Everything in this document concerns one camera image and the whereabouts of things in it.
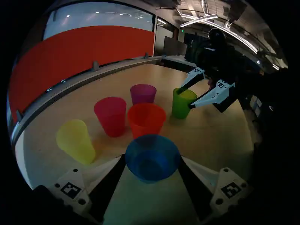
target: red plastic cup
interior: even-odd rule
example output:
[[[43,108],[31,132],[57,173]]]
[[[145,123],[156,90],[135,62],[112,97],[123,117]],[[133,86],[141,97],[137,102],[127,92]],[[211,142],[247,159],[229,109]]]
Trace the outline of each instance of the red plastic cup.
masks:
[[[166,120],[165,111],[152,103],[133,105],[127,114],[133,138],[158,134]]]
[[[149,84],[137,84],[130,88],[132,104],[138,103],[153,103],[156,88]]]
[[[105,133],[110,137],[121,136],[125,131],[126,102],[120,97],[106,97],[94,106]]]

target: pink plastic cup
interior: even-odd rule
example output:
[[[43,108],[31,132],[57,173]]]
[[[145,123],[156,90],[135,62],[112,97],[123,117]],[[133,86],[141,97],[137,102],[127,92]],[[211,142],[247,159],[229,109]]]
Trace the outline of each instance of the pink plastic cup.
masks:
[[[120,97],[106,97],[94,106],[105,133],[110,137],[121,136],[125,131],[126,102]]]
[[[130,88],[132,104],[153,103],[156,88],[149,84],[137,84]]]

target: green plastic cup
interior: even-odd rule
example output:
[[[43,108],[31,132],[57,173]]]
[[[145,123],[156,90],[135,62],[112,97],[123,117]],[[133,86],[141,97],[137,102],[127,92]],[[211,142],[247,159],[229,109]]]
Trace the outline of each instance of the green plastic cup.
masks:
[[[188,89],[177,94],[178,89],[173,90],[172,115],[177,119],[185,119],[191,110],[189,104],[196,100],[197,95]]]

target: red wall panel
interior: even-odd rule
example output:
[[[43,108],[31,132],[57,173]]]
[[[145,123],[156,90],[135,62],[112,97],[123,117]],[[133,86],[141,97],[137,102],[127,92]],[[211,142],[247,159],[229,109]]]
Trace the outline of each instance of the red wall panel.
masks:
[[[46,89],[82,71],[93,61],[100,65],[150,56],[154,33],[131,27],[94,26],[68,30],[34,46],[12,71],[9,103],[13,119]]]

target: plastic cup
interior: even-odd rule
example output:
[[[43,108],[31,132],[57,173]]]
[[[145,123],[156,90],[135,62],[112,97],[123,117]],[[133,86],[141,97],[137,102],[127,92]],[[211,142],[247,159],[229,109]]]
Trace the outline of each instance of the plastic cup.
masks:
[[[134,138],[147,134],[158,134],[166,120],[165,111],[152,103],[133,105],[127,114]]]
[[[94,106],[105,133],[110,137],[121,136],[125,131],[126,102],[120,97],[106,97]]]
[[[177,170],[180,154],[169,139],[160,135],[144,135],[128,145],[125,161],[129,170],[141,181],[154,183]]]
[[[90,164],[95,158],[87,126],[82,120],[64,123],[56,133],[56,143],[60,149],[82,164]]]
[[[175,88],[173,91],[172,115],[177,119],[185,119],[191,110],[189,104],[196,100],[197,95],[188,89],[177,94],[178,89]]]
[[[132,104],[153,103],[156,88],[149,84],[137,84],[130,88]]]

